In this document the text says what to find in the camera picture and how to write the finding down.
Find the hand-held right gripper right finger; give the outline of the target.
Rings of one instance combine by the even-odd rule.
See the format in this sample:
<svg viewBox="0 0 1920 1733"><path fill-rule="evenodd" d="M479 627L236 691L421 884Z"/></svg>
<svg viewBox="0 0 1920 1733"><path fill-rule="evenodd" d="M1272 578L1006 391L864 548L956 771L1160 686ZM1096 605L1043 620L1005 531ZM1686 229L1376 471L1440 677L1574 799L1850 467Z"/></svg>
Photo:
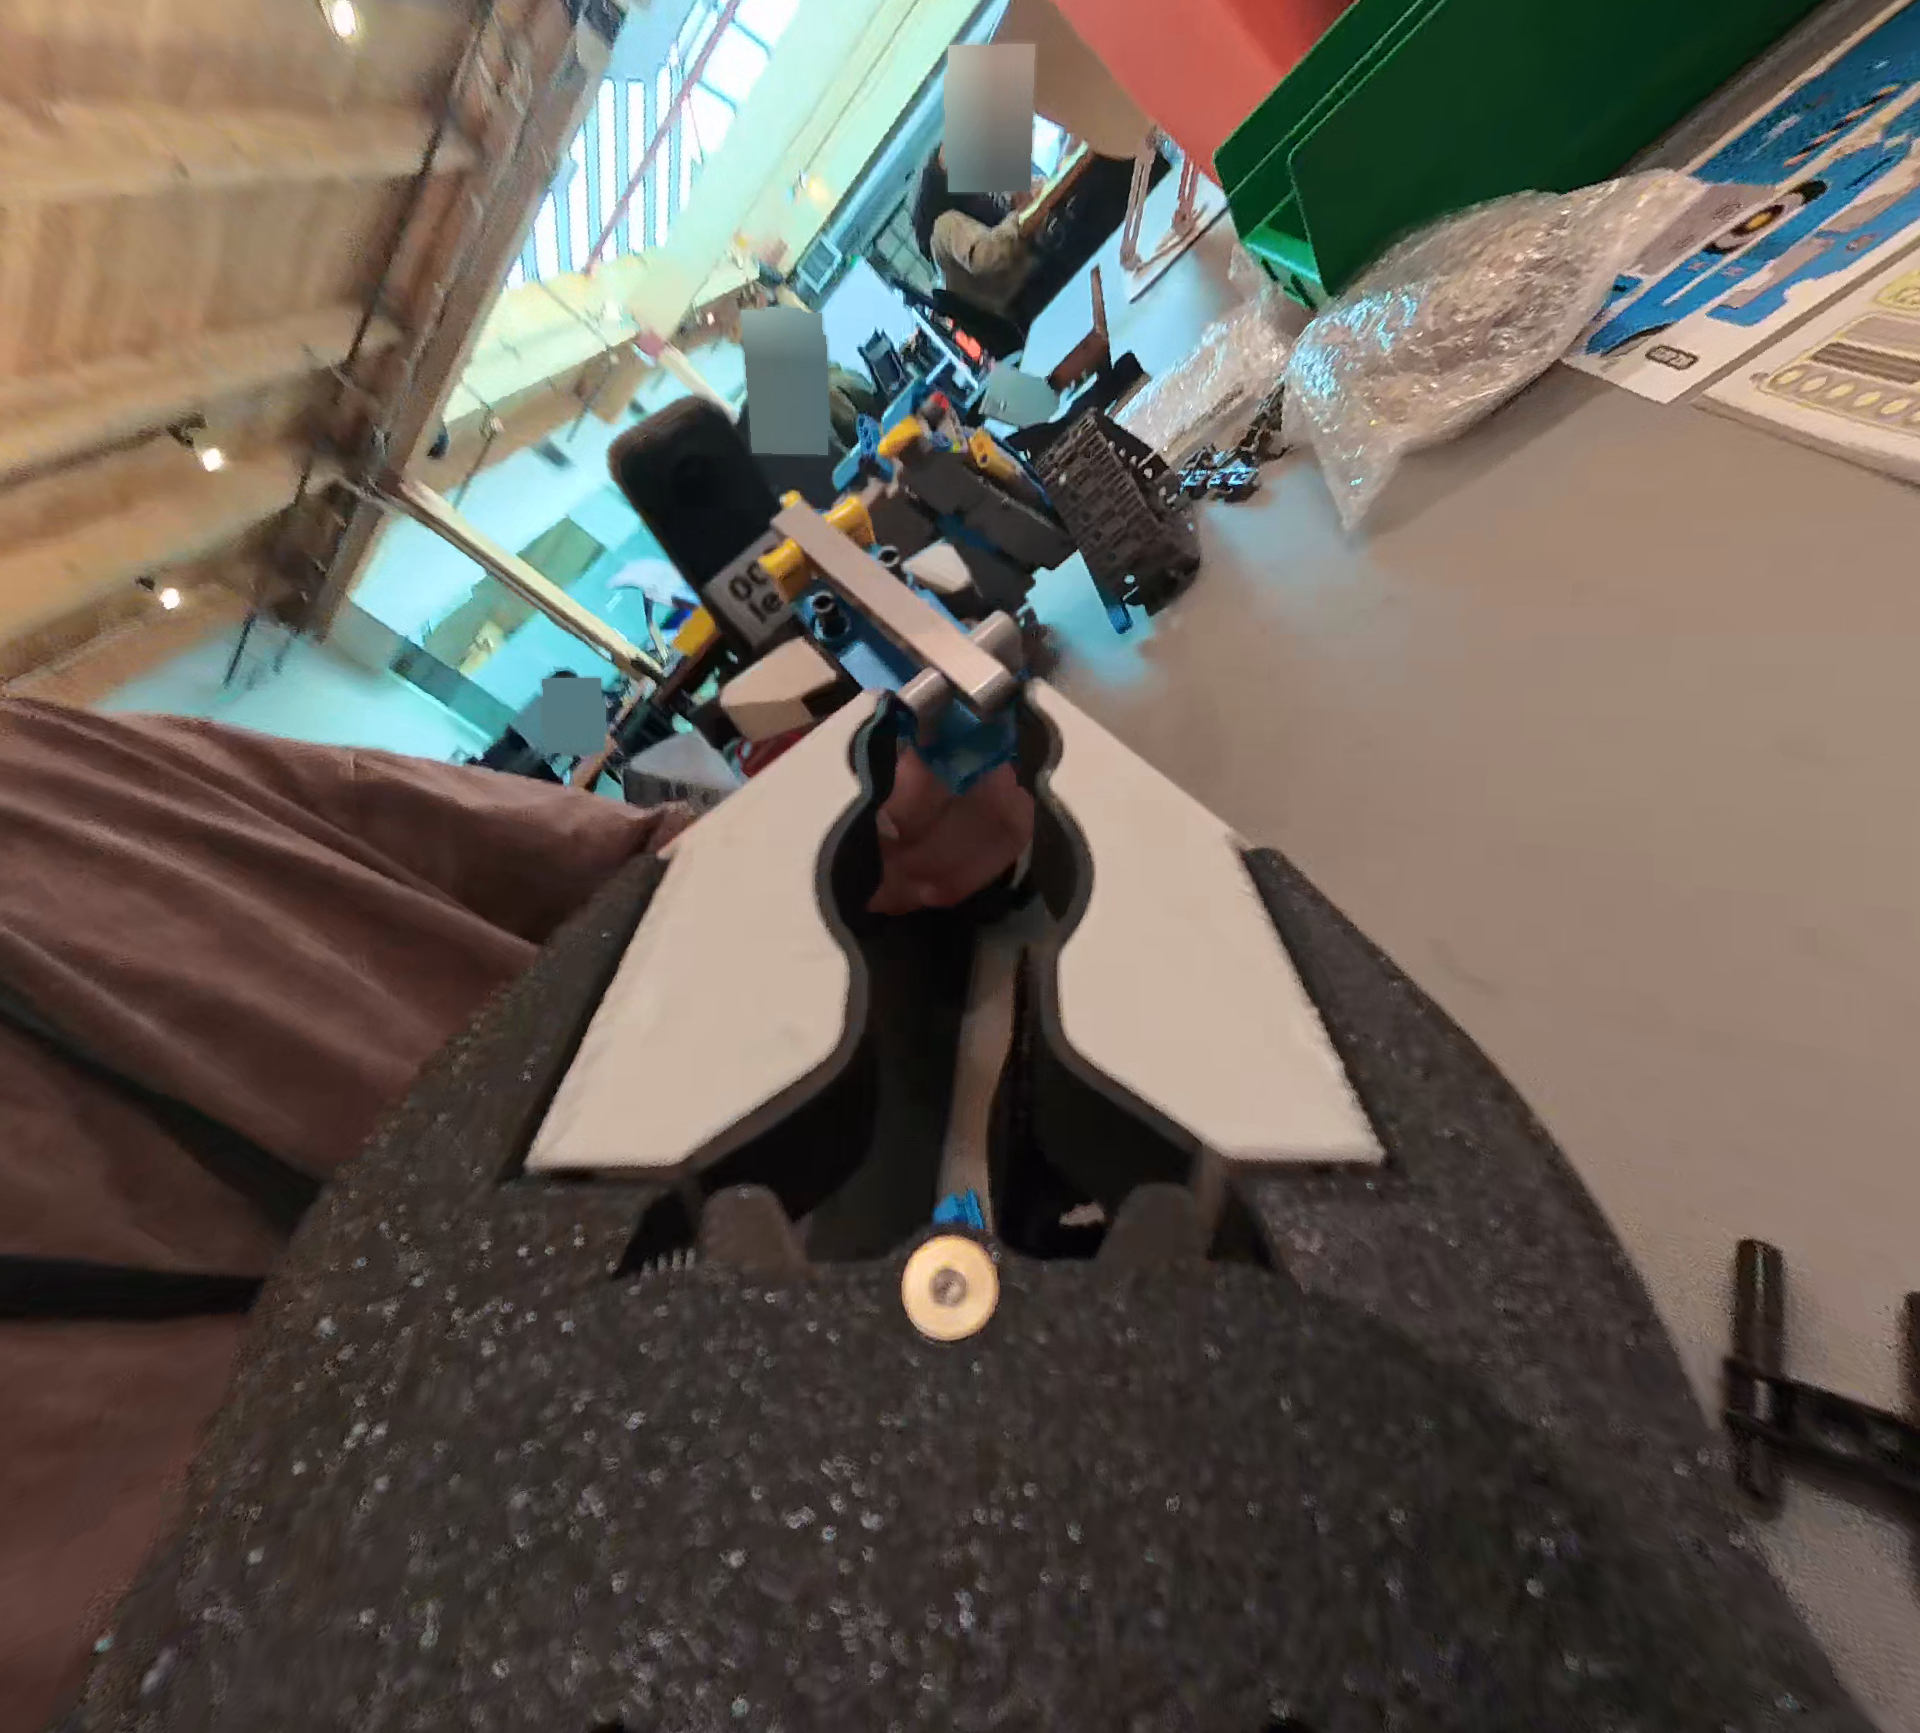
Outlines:
<svg viewBox="0 0 1920 1733"><path fill-rule="evenodd" d="M1250 847L1056 689L1027 706L1044 743L1037 824L1064 836L1043 981L1068 1063L1229 1166L1380 1168Z"/></svg>

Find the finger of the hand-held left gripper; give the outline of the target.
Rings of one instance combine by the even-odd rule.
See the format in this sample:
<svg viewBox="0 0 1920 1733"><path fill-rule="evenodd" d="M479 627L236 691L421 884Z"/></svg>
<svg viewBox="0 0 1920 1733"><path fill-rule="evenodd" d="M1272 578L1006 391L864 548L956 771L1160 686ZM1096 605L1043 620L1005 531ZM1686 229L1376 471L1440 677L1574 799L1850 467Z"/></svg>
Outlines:
<svg viewBox="0 0 1920 1733"><path fill-rule="evenodd" d="M839 660L814 645L780 645L720 691L720 708L751 744L808 731L842 703Z"/></svg>

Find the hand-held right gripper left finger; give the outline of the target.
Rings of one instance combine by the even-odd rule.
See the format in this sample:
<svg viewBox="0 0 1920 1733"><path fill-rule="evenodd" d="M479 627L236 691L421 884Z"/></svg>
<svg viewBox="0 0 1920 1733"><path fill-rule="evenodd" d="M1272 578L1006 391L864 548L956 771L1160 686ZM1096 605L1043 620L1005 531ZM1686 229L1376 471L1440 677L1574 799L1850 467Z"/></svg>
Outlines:
<svg viewBox="0 0 1920 1733"><path fill-rule="evenodd" d="M531 1176L682 1179L848 1070L872 981L832 890L872 809L861 694L672 847L526 1151Z"/></svg>

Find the blue grey yellow brick assembly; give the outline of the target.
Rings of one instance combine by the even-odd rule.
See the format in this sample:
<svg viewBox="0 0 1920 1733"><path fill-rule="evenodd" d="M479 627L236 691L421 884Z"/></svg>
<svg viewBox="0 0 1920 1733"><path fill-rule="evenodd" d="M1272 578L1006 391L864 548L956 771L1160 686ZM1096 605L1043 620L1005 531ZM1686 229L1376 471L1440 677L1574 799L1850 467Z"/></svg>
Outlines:
<svg viewBox="0 0 1920 1733"><path fill-rule="evenodd" d="M1017 616L965 622L874 541L868 508L780 501L757 570L856 686L891 697L896 728L954 794L1018 752L1027 639Z"/></svg>

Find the black pin connector piece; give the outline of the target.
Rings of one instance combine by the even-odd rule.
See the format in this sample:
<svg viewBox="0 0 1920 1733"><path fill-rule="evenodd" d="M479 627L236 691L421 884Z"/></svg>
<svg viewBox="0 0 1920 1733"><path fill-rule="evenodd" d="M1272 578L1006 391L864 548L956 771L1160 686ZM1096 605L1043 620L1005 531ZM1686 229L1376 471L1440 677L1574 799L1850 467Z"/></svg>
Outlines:
<svg viewBox="0 0 1920 1733"><path fill-rule="evenodd" d="M1905 1409L1813 1386L1787 1366L1788 1270L1769 1242L1737 1242L1730 1351L1721 1366L1721 1419L1740 1491L1774 1510L1782 1476L1813 1472L1850 1497L1882 1501L1900 1520L1918 1517L1918 1296L1900 1310Z"/></svg>

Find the person's left hand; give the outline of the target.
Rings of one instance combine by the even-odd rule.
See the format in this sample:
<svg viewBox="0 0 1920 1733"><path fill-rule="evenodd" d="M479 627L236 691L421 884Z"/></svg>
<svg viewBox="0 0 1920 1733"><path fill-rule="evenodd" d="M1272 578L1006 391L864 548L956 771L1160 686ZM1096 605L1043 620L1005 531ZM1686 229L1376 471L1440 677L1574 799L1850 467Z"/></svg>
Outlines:
<svg viewBox="0 0 1920 1733"><path fill-rule="evenodd" d="M1030 857L1035 829L1037 801L1014 765L956 793L906 747L876 811L878 883L868 909L902 914L965 904Z"/></svg>

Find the dark brick-built model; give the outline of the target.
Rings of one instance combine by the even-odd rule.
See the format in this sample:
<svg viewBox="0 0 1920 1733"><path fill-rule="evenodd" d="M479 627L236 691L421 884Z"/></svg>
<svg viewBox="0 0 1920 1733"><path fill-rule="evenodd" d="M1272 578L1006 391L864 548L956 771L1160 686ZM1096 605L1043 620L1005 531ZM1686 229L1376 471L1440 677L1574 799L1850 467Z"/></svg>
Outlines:
<svg viewBox="0 0 1920 1733"><path fill-rule="evenodd" d="M1037 578L1081 559L1110 627L1129 634L1186 590L1203 559L1174 473L1098 410L1044 427L1030 457L931 399L887 432L862 420L832 485L874 522L889 508L926 533L921 546L882 537L916 582L1023 622L1037 620Z"/></svg>

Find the small clear plastic parts bag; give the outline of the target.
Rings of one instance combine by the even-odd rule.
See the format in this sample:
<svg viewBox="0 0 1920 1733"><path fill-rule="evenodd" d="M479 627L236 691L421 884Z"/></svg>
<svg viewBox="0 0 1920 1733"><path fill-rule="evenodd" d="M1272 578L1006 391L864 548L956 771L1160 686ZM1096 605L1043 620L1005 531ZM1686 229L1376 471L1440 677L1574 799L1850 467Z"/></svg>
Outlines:
<svg viewBox="0 0 1920 1733"><path fill-rule="evenodd" d="M1198 345L1117 408L1114 422L1174 464L1283 384L1304 310L1271 282L1208 326Z"/></svg>

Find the instruction booklet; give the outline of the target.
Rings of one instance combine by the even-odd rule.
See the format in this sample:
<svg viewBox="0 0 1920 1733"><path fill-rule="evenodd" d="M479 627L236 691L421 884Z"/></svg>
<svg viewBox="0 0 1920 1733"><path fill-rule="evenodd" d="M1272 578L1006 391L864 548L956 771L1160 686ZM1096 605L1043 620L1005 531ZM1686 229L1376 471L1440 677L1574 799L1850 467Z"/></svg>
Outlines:
<svg viewBox="0 0 1920 1733"><path fill-rule="evenodd" d="M1918 485L1918 250L1718 379L1705 405Z"/></svg>

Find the green plastic bin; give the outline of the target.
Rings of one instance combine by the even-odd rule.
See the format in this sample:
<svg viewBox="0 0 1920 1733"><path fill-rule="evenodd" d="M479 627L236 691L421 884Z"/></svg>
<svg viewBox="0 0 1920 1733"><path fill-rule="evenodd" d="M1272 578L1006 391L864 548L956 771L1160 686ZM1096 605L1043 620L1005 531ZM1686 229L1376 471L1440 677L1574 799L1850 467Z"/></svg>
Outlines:
<svg viewBox="0 0 1920 1733"><path fill-rule="evenodd" d="M1304 305L1398 238L1622 172L1829 0L1353 0L1217 155Z"/></svg>

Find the sticker sheet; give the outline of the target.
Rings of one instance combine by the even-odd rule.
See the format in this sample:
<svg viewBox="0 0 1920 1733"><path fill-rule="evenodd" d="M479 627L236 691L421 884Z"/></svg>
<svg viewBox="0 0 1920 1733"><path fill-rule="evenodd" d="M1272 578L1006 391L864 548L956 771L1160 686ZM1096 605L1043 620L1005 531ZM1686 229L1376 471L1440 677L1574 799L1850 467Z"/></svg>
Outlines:
<svg viewBox="0 0 1920 1733"><path fill-rule="evenodd" d="M1566 363L1689 399L1917 238L1918 0L1889 4L1689 169L1698 194Z"/></svg>

